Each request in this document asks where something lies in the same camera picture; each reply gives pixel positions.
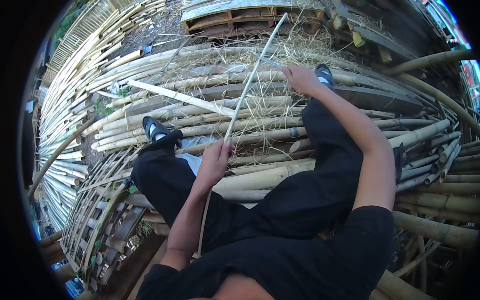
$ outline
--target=foot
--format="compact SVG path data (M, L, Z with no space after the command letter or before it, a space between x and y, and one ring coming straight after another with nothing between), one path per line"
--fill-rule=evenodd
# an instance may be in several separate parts
M335 90L335 81L333 80L332 72L326 65L319 64L315 69L315 75L317 75L317 78L321 83L326 85L332 91Z
M144 126L145 135L151 142L157 141L170 133L170 130L150 116L144 117L142 123Z

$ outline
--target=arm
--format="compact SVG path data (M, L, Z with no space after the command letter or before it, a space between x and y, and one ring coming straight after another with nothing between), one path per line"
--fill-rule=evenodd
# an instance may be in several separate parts
M205 150L190 194L170 229L167 251L160 264L180 271L190 263L198 248L205 201L212 187L224 176L231 149L232 143L224 143L222 139Z
M297 92L322 102L338 119L363 153L353 209L375 205L392 210L395 200L395 161L392 146L373 121L354 105L318 81L305 66L282 68Z

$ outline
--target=wooden pallet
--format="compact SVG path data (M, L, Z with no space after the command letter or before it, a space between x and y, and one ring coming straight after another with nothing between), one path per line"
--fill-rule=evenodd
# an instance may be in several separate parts
M288 12L293 18L298 15L307 17L306 24L316 26L324 15L323 7L313 1L274 0L246 2L197 1L186 6L181 19L188 34L203 32L203 35L221 36L224 34L246 35L274 28L275 24ZM290 27L283 26L285 32Z

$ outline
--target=hand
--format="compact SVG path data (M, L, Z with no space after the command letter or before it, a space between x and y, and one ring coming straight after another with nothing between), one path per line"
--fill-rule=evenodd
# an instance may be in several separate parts
M198 169L197 179L193 184L201 190L209 190L216 185L225 175L227 170L228 154L235 150L231 141L224 142L220 139L204 151L202 163Z
M288 84L300 94L311 96L313 91L322 85L315 72L306 66L288 65L287 68L282 67L280 70L288 79Z

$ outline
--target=black pants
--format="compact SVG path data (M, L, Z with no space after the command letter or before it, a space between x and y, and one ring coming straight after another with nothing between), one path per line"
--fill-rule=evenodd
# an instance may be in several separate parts
M213 192L202 254L255 237L311 239L339 215L350 212L363 160L360 149L320 101L310 101L302 112L302 120L315 146L315 169L286 178L252 209L227 203ZM132 171L138 190L169 227L195 180L187 161L174 154L174 144L181 137L176 130L145 147Z

